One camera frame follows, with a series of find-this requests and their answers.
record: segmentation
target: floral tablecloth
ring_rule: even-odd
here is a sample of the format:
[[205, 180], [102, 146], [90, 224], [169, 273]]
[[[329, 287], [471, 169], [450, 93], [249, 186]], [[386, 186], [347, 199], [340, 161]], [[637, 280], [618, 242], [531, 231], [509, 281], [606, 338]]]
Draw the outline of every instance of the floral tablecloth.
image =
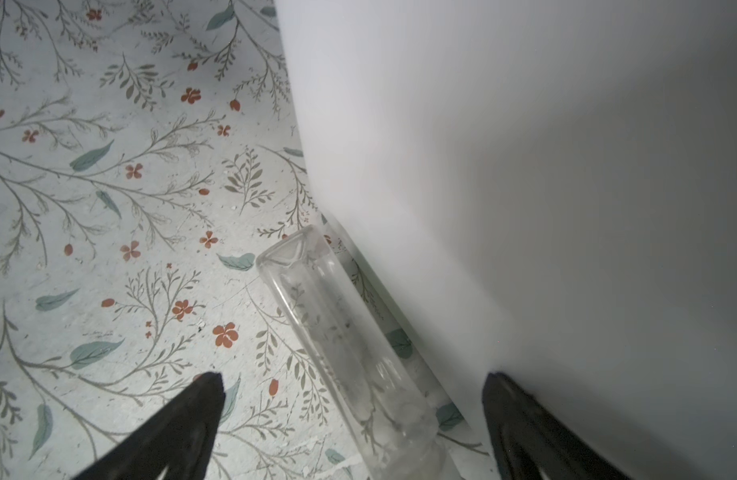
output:
[[[271, 2], [0, 0], [0, 478], [71, 477], [207, 370], [208, 478], [366, 478], [253, 268], [325, 221], [290, 102]], [[494, 478], [323, 227], [463, 475]]]

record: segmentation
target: orange flower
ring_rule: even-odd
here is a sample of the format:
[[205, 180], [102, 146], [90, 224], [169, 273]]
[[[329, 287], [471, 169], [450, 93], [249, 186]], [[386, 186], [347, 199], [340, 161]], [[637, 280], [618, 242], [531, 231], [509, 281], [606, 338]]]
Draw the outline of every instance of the orange flower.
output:
[[29, 130], [24, 131], [24, 136], [22, 137], [22, 141], [29, 141], [31, 144], [35, 143], [35, 137], [38, 135], [37, 130], [33, 130], [32, 133], [30, 133]]
[[232, 346], [232, 342], [238, 340], [238, 332], [235, 331], [235, 323], [233, 322], [225, 326], [215, 326], [213, 334], [216, 335], [216, 346], [224, 345], [229, 348]]
[[192, 90], [191, 88], [188, 88], [185, 91], [185, 94], [182, 95], [182, 101], [186, 101], [187, 103], [191, 105], [199, 100], [200, 100], [200, 90]]
[[181, 302], [174, 303], [171, 313], [176, 315], [176, 319], [181, 322], [185, 315], [192, 313], [192, 306], [190, 306], [190, 302], [187, 300], [182, 300]]
[[211, 235], [214, 235], [214, 233], [211, 230], [208, 230], [206, 232], [206, 236], [201, 236], [200, 238], [201, 244], [206, 245], [206, 248], [211, 248], [211, 244], [215, 244], [216, 242], [220, 241], [220, 239], [216, 238], [215, 236], [212, 238]]
[[126, 174], [126, 178], [128, 178], [129, 180], [132, 177], [134, 177], [134, 178], [142, 178], [142, 174], [139, 173], [139, 170], [142, 170], [142, 164], [136, 164], [136, 167], [133, 167], [131, 165], [126, 165], [126, 172], [128, 172]]
[[137, 258], [141, 255], [141, 252], [137, 252], [136, 248], [139, 246], [139, 242], [134, 240], [131, 242], [131, 248], [128, 245], [123, 245], [120, 251], [124, 253], [124, 260], [127, 262], [131, 257]]

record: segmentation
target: bottle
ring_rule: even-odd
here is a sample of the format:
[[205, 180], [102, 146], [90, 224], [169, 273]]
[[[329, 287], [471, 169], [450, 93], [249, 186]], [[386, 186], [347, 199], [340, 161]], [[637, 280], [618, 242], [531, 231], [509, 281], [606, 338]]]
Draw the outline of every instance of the bottle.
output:
[[459, 480], [435, 412], [336, 255], [307, 226], [256, 259], [374, 480]]

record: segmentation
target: teal leaf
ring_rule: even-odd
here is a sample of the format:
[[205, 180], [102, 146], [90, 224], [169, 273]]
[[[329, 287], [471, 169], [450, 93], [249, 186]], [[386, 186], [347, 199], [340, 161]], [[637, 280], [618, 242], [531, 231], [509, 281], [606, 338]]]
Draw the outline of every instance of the teal leaf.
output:
[[235, 382], [235, 385], [231, 386], [225, 392], [225, 404], [222, 408], [222, 415], [220, 416], [220, 425], [222, 425], [224, 421], [232, 415], [232, 410], [235, 409], [235, 401], [238, 397], [238, 387], [240, 387], [240, 375], [238, 376], [238, 380]]
[[35, 309], [40, 312], [47, 312], [62, 306], [67, 300], [80, 289], [71, 292], [60, 293], [59, 295], [41, 296], [35, 301]]
[[220, 260], [227, 268], [245, 272], [254, 266], [254, 254], [243, 254], [241, 256], [221, 256]]
[[459, 408], [453, 403], [444, 405], [435, 412], [435, 416], [438, 418], [438, 425], [444, 432], [448, 432], [453, 427], [459, 425], [465, 418], [459, 412]]
[[91, 342], [84, 343], [78, 346], [70, 352], [70, 360], [72, 363], [71, 367], [75, 370], [86, 368], [92, 363], [98, 362], [110, 355], [110, 352], [114, 351], [124, 341], [121, 340], [118, 343], [112, 342]]
[[[333, 448], [326, 448], [325, 457], [333, 465], [337, 465], [338, 463], [344, 462], [344, 456], [342, 456], [341, 453], [337, 452]], [[349, 475], [350, 478], [352, 478], [352, 472], [350, 472], [350, 467], [344, 467], [344, 471], [347, 472], [347, 475]]]
[[107, 208], [114, 211], [116, 214], [118, 214], [118, 218], [123, 218], [123, 216], [120, 216], [120, 210], [118, 210], [118, 206], [115, 205], [115, 202], [110, 197], [110, 195], [107, 192], [103, 192], [102, 190], [96, 191], [96, 196], [99, 197], [99, 200], [102, 200], [102, 203], [105, 204]]
[[297, 150], [295, 148], [283, 147], [283, 151], [285, 151], [289, 155], [293, 155], [294, 157], [304, 157], [305, 156], [305, 154], [302, 153], [301, 150]]
[[35, 438], [33, 438], [33, 452], [30, 454], [30, 458], [32, 458], [38, 448], [42, 447], [48, 438], [51, 437], [51, 431], [53, 429], [54, 418], [51, 415], [51, 408], [45, 403], [41, 403], [37, 406], [37, 431], [35, 433]]
[[95, 150], [88, 150], [85, 154], [71, 161], [70, 166], [76, 172], [82, 172], [83, 170], [87, 170], [93, 167], [96, 162], [98, 162], [99, 160], [102, 159], [102, 157], [107, 155], [107, 152], [110, 151], [110, 146], [113, 144], [113, 142], [114, 140], [110, 140], [110, 143], [108, 143], [102, 148], [97, 148]]
[[232, 2], [230, 2], [224, 12], [219, 12], [211, 17], [208, 26], [206, 26], [206, 31], [208, 32], [210, 30], [216, 30], [222, 25], [228, 23], [230, 20], [232, 20], [232, 16], [234, 14], [235, 10], [232, 8]]
[[408, 359], [414, 352], [412, 341], [403, 329], [393, 330], [385, 336], [395, 353], [402, 359]]

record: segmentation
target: clear bottle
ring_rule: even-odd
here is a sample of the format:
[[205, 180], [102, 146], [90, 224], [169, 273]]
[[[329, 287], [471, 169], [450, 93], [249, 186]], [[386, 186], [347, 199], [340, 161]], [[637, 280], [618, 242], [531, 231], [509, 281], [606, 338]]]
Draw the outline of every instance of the clear bottle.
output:
[[256, 259], [374, 480], [459, 480], [438, 422], [315, 226]]

